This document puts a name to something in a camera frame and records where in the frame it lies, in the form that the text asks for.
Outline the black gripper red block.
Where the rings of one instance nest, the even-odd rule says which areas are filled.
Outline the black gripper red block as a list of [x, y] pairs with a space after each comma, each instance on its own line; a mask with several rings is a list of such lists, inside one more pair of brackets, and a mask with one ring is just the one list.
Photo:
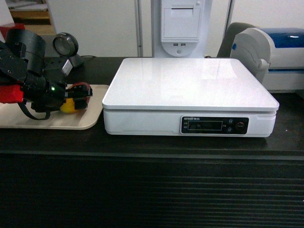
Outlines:
[[75, 99], [75, 110], [84, 110], [88, 107], [86, 97], [93, 95], [89, 84], [73, 84], [66, 90], [64, 80], [52, 81], [47, 77], [28, 76], [21, 82], [0, 84], [0, 102], [15, 104], [31, 102], [31, 108], [38, 113], [57, 111], [66, 98]]

